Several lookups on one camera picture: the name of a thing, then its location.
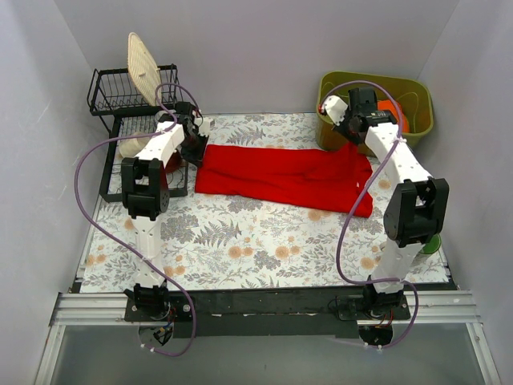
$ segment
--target black wire rack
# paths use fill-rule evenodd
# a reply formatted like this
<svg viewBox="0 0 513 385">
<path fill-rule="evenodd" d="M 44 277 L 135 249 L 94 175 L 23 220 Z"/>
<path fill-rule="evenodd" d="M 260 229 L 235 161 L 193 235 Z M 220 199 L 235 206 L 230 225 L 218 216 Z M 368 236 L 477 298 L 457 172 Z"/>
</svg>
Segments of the black wire rack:
<svg viewBox="0 0 513 385">
<path fill-rule="evenodd" d="M 111 135 L 119 137 L 134 135 L 137 132 L 155 132 L 155 116 L 116 116 L 112 125 Z M 107 202 L 120 202 L 121 194 L 121 161 L 123 157 L 119 154 L 119 141 L 109 143 L 107 158 L 103 167 L 102 180 L 99 193 Z M 168 179 L 169 196 L 185 197 L 188 194 L 188 162 L 183 161 L 181 166 L 174 172 L 166 175 Z M 136 183 L 147 184 L 147 178 L 138 180 Z"/>
<path fill-rule="evenodd" d="M 175 64 L 159 66 L 161 83 L 176 83 L 178 68 Z M 181 89 L 176 86 L 162 87 L 162 102 L 167 108 L 173 108 L 176 102 L 184 100 Z M 87 93 L 87 105 L 93 116 L 99 116 L 105 128 L 103 116 L 149 116 L 156 114 L 160 107 L 150 106 L 131 81 L 127 68 L 116 70 L 94 70 Z"/>
</svg>

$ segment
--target olive green plastic tub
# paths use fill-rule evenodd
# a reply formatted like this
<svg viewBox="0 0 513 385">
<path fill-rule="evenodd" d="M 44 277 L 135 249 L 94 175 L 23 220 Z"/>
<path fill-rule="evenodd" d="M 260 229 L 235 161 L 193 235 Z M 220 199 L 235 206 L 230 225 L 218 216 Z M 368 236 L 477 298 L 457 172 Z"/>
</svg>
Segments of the olive green plastic tub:
<svg viewBox="0 0 513 385">
<path fill-rule="evenodd" d="M 379 84 L 401 104 L 402 112 L 410 123 L 410 132 L 404 133 L 403 136 L 406 138 L 411 148 L 414 148 L 420 139 L 431 131 L 433 127 L 433 108 L 431 106 L 430 93 L 423 84 L 415 80 L 358 74 L 356 72 L 330 72 L 322 78 L 321 84 L 319 85 L 317 106 L 334 87 L 353 80 L 367 80 Z M 341 90 L 335 92 L 335 95 L 342 97 L 344 101 L 348 103 L 347 92 L 353 87 L 358 87 L 358 85 L 343 87 Z M 381 91 L 375 91 L 379 100 L 386 99 Z M 321 148 L 325 150 L 336 150 L 347 142 L 340 134 L 332 131 L 333 122 L 328 116 L 322 116 L 317 112 L 317 117 L 319 118 L 319 123 L 317 125 L 316 139 L 317 144 L 319 144 Z M 364 144 L 360 146 L 359 150 L 367 155 L 373 155 Z"/>
</svg>

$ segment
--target floral pattern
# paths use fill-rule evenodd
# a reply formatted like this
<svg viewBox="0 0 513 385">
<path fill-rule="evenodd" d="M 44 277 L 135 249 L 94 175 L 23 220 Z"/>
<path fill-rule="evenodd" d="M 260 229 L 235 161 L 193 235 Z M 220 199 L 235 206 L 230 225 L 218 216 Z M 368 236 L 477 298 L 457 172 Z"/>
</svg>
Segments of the floral pattern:
<svg viewBox="0 0 513 385">
<path fill-rule="evenodd" d="M 269 148 L 317 148 L 314 114 L 219 115 L 211 144 Z M 371 158 L 373 169 L 378 162 Z M 344 285 L 335 250 L 345 214 L 305 209 L 244 197 L 194 193 L 196 170 L 189 170 L 188 196 L 174 198 L 163 214 L 164 270 L 189 290 Z M 342 266 L 364 280 L 380 262 L 386 240 L 382 216 L 392 190 L 381 175 L 370 188 L 374 211 L 354 218 L 345 236 Z M 98 222 L 135 245 L 135 230 L 121 203 L 103 203 Z M 82 292 L 121 292 L 134 285 L 136 256 L 95 231 L 89 246 Z M 417 257 L 408 278 L 447 282 L 438 253 Z"/>
</svg>

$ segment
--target orange object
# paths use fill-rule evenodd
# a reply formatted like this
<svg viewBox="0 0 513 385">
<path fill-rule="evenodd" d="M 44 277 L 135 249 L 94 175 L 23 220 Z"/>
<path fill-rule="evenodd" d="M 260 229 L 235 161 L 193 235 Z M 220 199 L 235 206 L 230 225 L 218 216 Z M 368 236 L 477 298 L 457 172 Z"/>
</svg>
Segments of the orange object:
<svg viewBox="0 0 513 385">
<path fill-rule="evenodd" d="M 408 119 L 402 113 L 401 104 L 398 103 L 398 105 L 399 105 L 399 108 L 401 109 L 401 114 L 402 114 L 402 122 L 403 122 L 402 132 L 406 132 L 406 133 L 410 132 L 410 124 L 408 123 Z M 378 101 L 378 110 L 379 111 L 388 110 L 388 111 L 392 112 L 392 114 L 395 116 L 395 119 L 397 119 L 397 121 L 399 123 L 398 112 L 395 111 L 394 105 L 389 100 L 380 100 L 380 101 Z"/>
</svg>

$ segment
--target gray wall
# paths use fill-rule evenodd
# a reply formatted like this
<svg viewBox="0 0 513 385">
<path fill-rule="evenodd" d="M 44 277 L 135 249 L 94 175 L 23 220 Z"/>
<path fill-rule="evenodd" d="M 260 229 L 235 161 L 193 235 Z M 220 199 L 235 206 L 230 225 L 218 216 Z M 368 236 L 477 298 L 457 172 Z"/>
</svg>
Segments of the gray wall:
<svg viewBox="0 0 513 385">
<path fill-rule="evenodd" d="M 91 67 L 137 32 L 206 112 L 313 111 L 328 71 L 416 78 L 457 0 L 55 0 Z"/>
<path fill-rule="evenodd" d="M 461 0 L 420 75 L 436 130 L 419 149 L 450 184 L 443 244 L 475 294 L 503 383 L 513 383 L 513 2 Z"/>
<path fill-rule="evenodd" d="M 91 69 L 51 0 L 0 2 L 0 31 L 0 383 L 28 384 L 87 232 L 75 161 L 105 135 L 85 108 Z M 89 209 L 102 155 L 93 158 L 83 172 Z"/>
</svg>

